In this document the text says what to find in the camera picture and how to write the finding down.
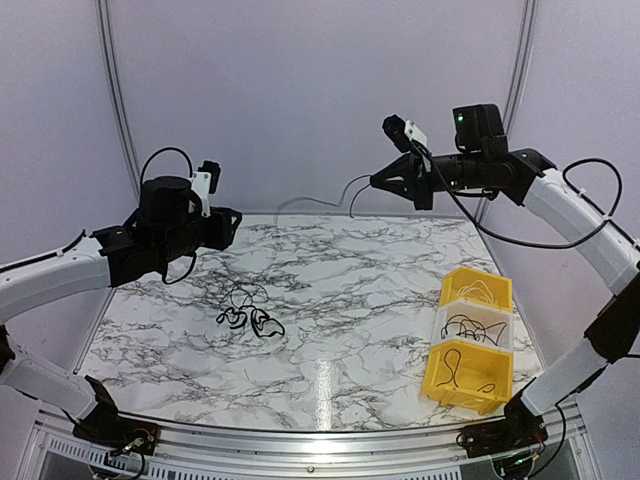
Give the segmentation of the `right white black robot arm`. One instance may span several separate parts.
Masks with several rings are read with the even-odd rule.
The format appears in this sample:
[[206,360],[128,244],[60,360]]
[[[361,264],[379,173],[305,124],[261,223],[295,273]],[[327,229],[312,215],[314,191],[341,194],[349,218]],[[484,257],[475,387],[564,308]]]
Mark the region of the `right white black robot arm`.
[[639,334],[639,244],[544,155],[511,149],[496,105],[457,107],[453,120],[457,151],[435,156],[413,121],[386,117],[382,129],[402,155],[374,174],[371,186],[411,201],[417,210],[432,209],[440,191],[454,202],[504,195],[553,228],[562,238],[554,249],[577,250],[612,294],[582,338],[506,404],[503,419],[462,431],[470,446],[488,440],[515,448],[533,436],[549,408],[629,356]]

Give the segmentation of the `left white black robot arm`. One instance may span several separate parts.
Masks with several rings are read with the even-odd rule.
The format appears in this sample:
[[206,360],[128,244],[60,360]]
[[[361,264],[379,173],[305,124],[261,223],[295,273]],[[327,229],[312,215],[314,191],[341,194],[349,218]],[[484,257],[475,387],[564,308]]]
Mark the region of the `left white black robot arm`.
[[[114,289],[157,273],[171,262],[196,260],[201,248],[223,251],[234,240],[240,212],[213,207],[221,168],[206,160],[187,177],[140,183],[138,207],[121,225],[81,233],[69,245],[1,268],[1,321],[75,294]],[[67,413],[77,435],[119,444],[130,432],[103,384],[30,354],[1,332],[1,383]]]

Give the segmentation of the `far yellow storage bin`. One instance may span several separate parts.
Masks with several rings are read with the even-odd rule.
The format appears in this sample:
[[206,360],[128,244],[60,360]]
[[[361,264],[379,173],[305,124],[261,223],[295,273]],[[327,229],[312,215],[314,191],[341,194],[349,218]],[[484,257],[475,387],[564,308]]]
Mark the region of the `far yellow storage bin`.
[[460,267],[443,277],[439,306],[457,300],[513,312],[512,280],[469,267]]

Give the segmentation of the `yellow storage bin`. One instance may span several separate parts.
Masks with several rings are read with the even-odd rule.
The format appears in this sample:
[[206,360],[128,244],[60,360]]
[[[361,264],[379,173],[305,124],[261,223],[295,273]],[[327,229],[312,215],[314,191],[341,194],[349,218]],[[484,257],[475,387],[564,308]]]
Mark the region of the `yellow storage bin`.
[[420,395],[489,415],[512,398],[513,365],[512,353],[448,341],[431,348]]
[[513,312],[512,280],[469,267],[460,267],[443,277],[439,306],[457,300]]

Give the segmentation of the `clear plastic storage bin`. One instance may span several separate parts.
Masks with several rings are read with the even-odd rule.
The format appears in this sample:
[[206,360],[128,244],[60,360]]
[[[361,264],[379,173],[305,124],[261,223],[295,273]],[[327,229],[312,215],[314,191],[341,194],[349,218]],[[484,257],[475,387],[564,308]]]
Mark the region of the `clear plastic storage bin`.
[[513,353],[514,314],[466,300],[439,307],[431,345],[453,340]]

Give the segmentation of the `near yellow storage bin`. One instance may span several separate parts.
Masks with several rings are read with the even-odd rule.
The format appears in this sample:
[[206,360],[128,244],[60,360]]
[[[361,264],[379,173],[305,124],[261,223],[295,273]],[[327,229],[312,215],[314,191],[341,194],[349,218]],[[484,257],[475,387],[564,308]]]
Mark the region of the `near yellow storage bin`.
[[431,348],[420,395],[489,415],[512,398],[513,365],[512,353],[448,341]]

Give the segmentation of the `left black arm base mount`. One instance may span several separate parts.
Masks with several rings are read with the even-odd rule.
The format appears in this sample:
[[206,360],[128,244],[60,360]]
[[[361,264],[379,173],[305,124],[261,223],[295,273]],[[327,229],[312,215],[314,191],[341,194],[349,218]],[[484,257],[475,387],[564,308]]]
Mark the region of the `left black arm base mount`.
[[155,423],[121,417],[97,426],[80,422],[73,428],[73,435],[76,438],[109,447],[112,450],[122,450],[135,440],[141,439],[142,445],[134,446],[132,451],[144,455],[152,455],[155,452],[158,434],[159,426]]

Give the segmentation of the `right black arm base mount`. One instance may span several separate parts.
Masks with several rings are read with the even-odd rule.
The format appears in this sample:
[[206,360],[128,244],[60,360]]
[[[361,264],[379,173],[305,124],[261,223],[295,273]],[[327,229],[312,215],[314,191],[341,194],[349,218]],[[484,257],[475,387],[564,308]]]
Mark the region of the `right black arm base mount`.
[[528,423],[511,417],[467,425],[460,430],[456,443],[469,458],[477,458],[545,443],[547,439],[540,418]]

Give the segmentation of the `aluminium front frame rail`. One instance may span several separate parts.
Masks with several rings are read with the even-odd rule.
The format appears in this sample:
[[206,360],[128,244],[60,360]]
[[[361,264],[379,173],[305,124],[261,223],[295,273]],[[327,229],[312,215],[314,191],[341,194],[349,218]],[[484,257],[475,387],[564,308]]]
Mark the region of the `aluminium front frame rail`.
[[43,405],[19,479],[532,479],[602,476],[576,404],[546,414],[543,442],[471,457],[466,423],[359,432],[250,430],[153,419],[155,449],[114,456],[76,438],[58,409]]

